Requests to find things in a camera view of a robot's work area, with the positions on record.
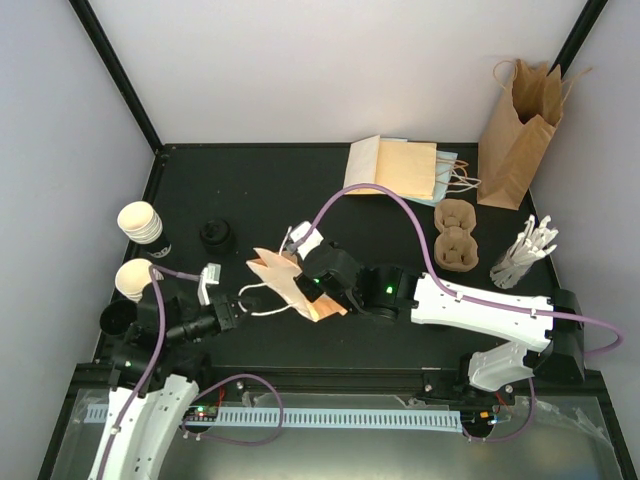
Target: black metal frame bar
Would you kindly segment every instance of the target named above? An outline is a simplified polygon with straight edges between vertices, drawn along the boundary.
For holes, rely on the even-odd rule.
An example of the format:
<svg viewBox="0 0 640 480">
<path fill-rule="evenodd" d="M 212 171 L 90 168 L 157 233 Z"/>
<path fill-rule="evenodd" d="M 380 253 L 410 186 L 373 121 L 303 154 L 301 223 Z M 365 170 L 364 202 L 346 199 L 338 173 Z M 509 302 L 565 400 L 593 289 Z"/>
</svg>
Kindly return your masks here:
<svg viewBox="0 0 640 480">
<path fill-rule="evenodd" d="M 560 53 L 558 54 L 556 61 L 553 62 L 551 70 L 553 70 L 557 65 L 560 65 L 560 72 L 562 75 L 564 76 L 564 74 L 567 73 L 569 66 L 580 51 L 582 44 L 587 39 L 589 32 L 598 20 L 598 17 L 602 13 L 607 1 L 608 0 L 587 0 L 578 20 L 576 20 L 575 25 L 571 29 L 567 40 L 560 49 Z"/>
<path fill-rule="evenodd" d="M 124 98 L 129 110 L 131 110 L 131 114 L 138 123 L 140 130 L 142 130 L 147 142 L 149 142 L 149 147 L 151 147 L 151 150 L 155 153 L 158 153 L 162 150 L 163 145 L 160 141 L 160 137 L 158 137 L 155 128 L 153 128 L 151 119 L 147 115 L 147 112 L 145 112 L 144 107 L 138 98 L 138 94 L 129 81 L 129 77 L 127 77 L 127 73 L 124 71 L 124 67 L 120 63 L 120 60 L 111 46 L 111 42 L 109 42 L 107 34 L 102 29 L 102 25 L 100 25 L 100 21 L 98 20 L 98 17 L 96 17 L 93 8 L 91 8 L 89 1 L 69 0 L 69 3 L 75 10 L 82 26 L 87 31 L 93 46 L 96 48 L 100 58 L 102 58 L 105 67 L 107 67 L 107 70 L 118 87 L 122 98 Z"/>
</svg>

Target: cream paper bag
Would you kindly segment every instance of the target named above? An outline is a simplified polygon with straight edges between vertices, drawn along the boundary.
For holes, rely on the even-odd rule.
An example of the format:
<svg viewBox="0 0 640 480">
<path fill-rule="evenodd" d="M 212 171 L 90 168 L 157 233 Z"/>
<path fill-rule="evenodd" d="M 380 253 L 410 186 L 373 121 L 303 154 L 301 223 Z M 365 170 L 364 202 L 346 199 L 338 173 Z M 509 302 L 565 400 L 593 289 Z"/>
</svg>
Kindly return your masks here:
<svg viewBox="0 0 640 480">
<path fill-rule="evenodd" d="M 322 295 L 313 303 L 306 299 L 293 280 L 302 273 L 295 262 L 295 257 L 286 254 L 286 256 L 278 255 L 264 248 L 254 248 L 254 250 L 259 258 L 249 260 L 247 266 L 300 315 L 317 322 L 334 313 L 340 315 L 347 313 L 347 310 L 327 295 Z"/>
<path fill-rule="evenodd" d="M 352 143 L 344 186 L 375 183 L 401 197 L 431 200 L 436 182 L 436 144 L 381 139 L 380 135 Z M 379 194 L 361 188 L 349 194 Z"/>
</svg>

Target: folded paper bag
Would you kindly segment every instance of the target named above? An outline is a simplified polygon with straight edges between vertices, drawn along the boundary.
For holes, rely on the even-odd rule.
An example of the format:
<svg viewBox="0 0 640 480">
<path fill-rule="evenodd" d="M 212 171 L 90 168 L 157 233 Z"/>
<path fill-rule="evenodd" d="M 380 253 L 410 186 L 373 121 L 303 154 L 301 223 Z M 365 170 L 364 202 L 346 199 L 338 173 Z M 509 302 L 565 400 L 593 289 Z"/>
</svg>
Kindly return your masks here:
<svg viewBox="0 0 640 480">
<path fill-rule="evenodd" d="M 286 254 L 278 255 L 264 248 L 254 248 L 254 250 L 259 258 L 249 260 L 247 266 L 300 315 L 317 322 L 334 313 L 340 315 L 347 313 L 340 304 L 327 295 L 322 295 L 313 303 L 306 299 L 294 281 L 294 278 L 302 273 L 295 262 L 295 257 Z"/>
</svg>

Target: stacked paper cups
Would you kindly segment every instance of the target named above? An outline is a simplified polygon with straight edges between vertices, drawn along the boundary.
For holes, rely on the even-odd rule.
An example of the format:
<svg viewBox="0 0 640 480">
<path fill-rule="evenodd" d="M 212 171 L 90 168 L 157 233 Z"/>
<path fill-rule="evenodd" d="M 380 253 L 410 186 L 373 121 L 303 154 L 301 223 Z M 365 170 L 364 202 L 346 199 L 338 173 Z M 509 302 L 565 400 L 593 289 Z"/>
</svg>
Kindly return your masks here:
<svg viewBox="0 0 640 480">
<path fill-rule="evenodd" d="M 147 202 L 133 202 L 118 215 L 118 226 L 149 255 L 162 258 L 171 251 L 171 243 L 162 232 L 162 220 Z"/>
</svg>

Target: cable connector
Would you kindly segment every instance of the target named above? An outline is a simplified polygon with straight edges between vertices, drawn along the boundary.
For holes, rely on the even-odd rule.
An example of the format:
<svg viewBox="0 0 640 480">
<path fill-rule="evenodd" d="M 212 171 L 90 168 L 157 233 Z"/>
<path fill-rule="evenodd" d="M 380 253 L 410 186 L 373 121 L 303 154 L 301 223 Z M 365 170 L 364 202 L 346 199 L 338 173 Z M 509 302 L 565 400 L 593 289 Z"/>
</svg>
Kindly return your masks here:
<svg viewBox="0 0 640 480">
<path fill-rule="evenodd" d="M 203 307 L 211 305 L 207 287 L 209 285 L 220 284 L 220 270 L 222 270 L 221 265 L 217 263 L 207 263 L 200 273 L 200 280 L 198 280 L 198 301 Z"/>
<path fill-rule="evenodd" d="M 307 221 L 304 221 L 296 228 L 291 230 L 288 235 L 289 240 L 285 242 L 286 250 L 289 253 L 297 253 L 300 258 L 304 260 L 307 254 L 318 245 L 320 245 L 322 243 L 322 240 L 324 240 L 318 230 L 314 228 L 311 233 L 309 233 L 310 229 L 311 224 Z M 309 234 L 307 239 L 303 243 L 298 244 L 298 242 L 302 240 L 307 234 Z"/>
</svg>

